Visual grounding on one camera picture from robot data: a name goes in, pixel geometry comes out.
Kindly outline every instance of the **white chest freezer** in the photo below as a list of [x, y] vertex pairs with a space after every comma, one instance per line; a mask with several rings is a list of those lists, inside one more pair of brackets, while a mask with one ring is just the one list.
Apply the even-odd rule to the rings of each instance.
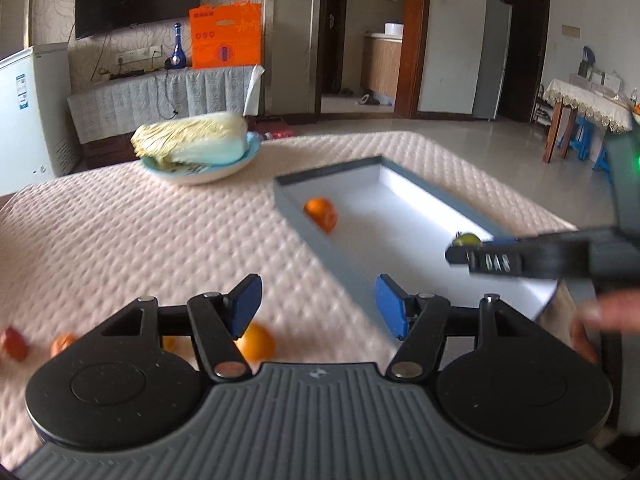
[[66, 43], [0, 61], [0, 196], [66, 175], [78, 163], [70, 95]]

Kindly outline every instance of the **white tablecloth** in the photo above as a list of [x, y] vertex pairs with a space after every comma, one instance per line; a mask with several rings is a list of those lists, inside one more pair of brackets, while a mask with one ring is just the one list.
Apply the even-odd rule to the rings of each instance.
[[559, 79], [553, 79], [549, 84], [544, 99], [551, 104], [562, 101], [563, 104], [584, 113], [587, 118], [593, 118], [594, 122], [601, 124], [604, 129], [608, 128], [615, 133], [629, 132], [634, 127], [631, 113], [626, 108]]
[[81, 144], [135, 132], [143, 124], [228, 110], [258, 114], [259, 66], [167, 70], [115, 79], [67, 101]]
[[184, 304], [257, 272], [257, 319], [276, 359], [385, 369], [393, 347], [276, 211], [272, 191], [277, 175], [380, 154], [514, 234], [572, 227], [409, 132], [265, 142], [240, 173], [201, 187], [157, 180], [139, 162], [29, 186], [0, 210], [0, 327], [14, 325], [31, 345], [21, 364], [0, 358], [0, 462], [14, 468], [39, 445], [24, 389], [52, 339], [84, 334], [139, 296]]

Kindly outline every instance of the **green fruit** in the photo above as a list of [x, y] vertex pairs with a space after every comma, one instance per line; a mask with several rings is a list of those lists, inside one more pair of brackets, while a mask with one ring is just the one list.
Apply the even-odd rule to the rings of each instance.
[[454, 247], [462, 247], [468, 245], [480, 245], [482, 240], [473, 233], [457, 233], [455, 240], [453, 240]]

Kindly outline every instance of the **wooden table leg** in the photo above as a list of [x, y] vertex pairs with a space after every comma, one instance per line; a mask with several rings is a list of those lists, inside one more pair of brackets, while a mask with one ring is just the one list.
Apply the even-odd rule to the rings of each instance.
[[562, 146], [560, 146], [560, 158], [566, 158], [566, 152], [569, 151], [569, 143], [571, 142], [571, 136], [574, 133], [575, 118], [578, 116], [578, 110], [571, 109], [569, 115], [569, 122], [564, 129], [564, 137], [562, 138]]
[[547, 164], [551, 162], [551, 155], [554, 152], [554, 146], [556, 145], [556, 137], [558, 136], [558, 128], [560, 126], [560, 117], [562, 116], [562, 101], [558, 101], [554, 106], [554, 116], [551, 120], [551, 127], [549, 128], [549, 134], [546, 137], [545, 154], [542, 156], [542, 162]]

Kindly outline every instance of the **refrigerator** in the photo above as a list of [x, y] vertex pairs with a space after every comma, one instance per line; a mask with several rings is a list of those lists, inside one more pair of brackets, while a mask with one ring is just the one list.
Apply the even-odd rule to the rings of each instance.
[[0, 196], [66, 175], [80, 143], [66, 43], [29, 47], [0, 61]]
[[498, 114], [510, 36], [511, 6], [499, 0], [487, 0], [482, 57], [472, 112], [477, 119], [494, 120]]

